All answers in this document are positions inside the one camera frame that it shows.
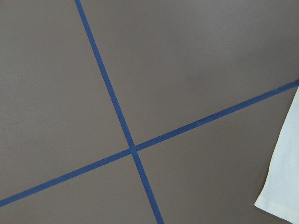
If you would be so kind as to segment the white long-sleeve cat shirt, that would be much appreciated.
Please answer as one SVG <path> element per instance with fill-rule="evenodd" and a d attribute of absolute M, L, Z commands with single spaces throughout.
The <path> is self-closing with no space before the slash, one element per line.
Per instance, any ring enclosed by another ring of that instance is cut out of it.
<path fill-rule="evenodd" d="M 254 205 L 292 224 L 299 222 L 299 92 L 275 145 L 267 178 Z"/>

